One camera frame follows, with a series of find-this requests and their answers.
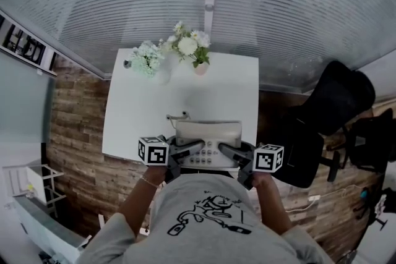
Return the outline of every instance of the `black and white marker cube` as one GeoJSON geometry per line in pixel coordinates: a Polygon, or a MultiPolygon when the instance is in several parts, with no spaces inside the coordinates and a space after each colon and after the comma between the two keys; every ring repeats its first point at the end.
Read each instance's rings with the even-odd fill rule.
{"type": "Polygon", "coordinates": [[[168,165],[169,145],[157,137],[139,138],[138,156],[145,165],[168,165]]]}
{"type": "Polygon", "coordinates": [[[266,144],[254,150],[253,171],[276,172],[283,163],[284,148],[280,145],[266,144]]]}

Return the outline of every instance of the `flower vase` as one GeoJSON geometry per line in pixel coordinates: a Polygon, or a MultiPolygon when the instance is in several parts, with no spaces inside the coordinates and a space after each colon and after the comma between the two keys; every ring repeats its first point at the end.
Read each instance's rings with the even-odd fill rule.
{"type": "Polygon", "coordinates": [[[194,68],[194,73],[196,73],[198,76],[202,76],[206,73],[208,70],[209,64],[206,62],[198,64],[196,68],[194,68]]]}
{"type": "Polygon", "coordinates": [[[157,85],[166,85],[171,80],[171,73],[175,65],[178,63],[178,58],[172,52],[166,54],[162,61],[160,68],[152,78],[152,82],[157,85]]]}

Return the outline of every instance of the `white table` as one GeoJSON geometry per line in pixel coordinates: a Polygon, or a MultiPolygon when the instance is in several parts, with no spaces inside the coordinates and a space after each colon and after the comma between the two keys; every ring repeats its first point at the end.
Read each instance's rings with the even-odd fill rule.
{"type": "Polygon", "coordinates": [[[175,134],[166,115],[192,120],[239,120],[242,140],[256,144],[259,105],[259,60],[254,57],[210,53],[203,76],[183,61],[166,85],[157,85],[126,69],[131,49],[119,49],[108,95],[103,131],[104,154],[140,161],[138,138],[175,134]]]}

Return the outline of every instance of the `hand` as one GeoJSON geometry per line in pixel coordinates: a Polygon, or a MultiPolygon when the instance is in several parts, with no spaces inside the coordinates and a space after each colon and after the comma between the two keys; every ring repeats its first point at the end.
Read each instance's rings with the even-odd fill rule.
{"type": "Polygon", "coordinates": [[[268,185],[270,182],[272,182],[272,176],[268,172],[254,172],[253,173],[253,180],[252,180],[252,185],[255,188],[258,188],[258,186],[262,185],[268,185]]]}
{"type": "Polygon", "coordinates": [[[166,166],[149,166],[143,176],[158,186],[165,180],[166,170],[166,166]]]}

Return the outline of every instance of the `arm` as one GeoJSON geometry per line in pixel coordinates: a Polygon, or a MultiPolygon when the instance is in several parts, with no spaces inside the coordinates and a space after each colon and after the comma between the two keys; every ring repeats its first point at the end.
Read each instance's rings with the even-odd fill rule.
{"type": "Polygon", "coordinates": [[[255,172],[252,184],[259,196],[262,223],[279,235],[290,230],[293,225],[283,207],[278,187],[271,174],[255,172]]]}
{"type": "Polygon", "coordinates": [[[166,168],[149,167],[125,202],[89,243],[77,260],[78,264],[107,264],[124,254],[135,242],[157,187],[165,179],[166,168]]]}
{"type": "Polygon", "coordinates": [[[299,226],[293,227],[271,174],[254,173],[252,184],[259,196],[263,224],[282,236],[295,249],[299,260],[304,263],[333,263],[307,232],[299,226]]]}
{"type": "MultiPolygon", "coordinates": [[[[166,167],[151,166],[144,173],[144,177],[157,187],[165,180],[166,167]]],[[[139,234],[151,201],[157,188],[139,179],[125,202],[119,207],[118,212],[125,216],[125,220],[131,227],[135,236],[139,234]]]]}

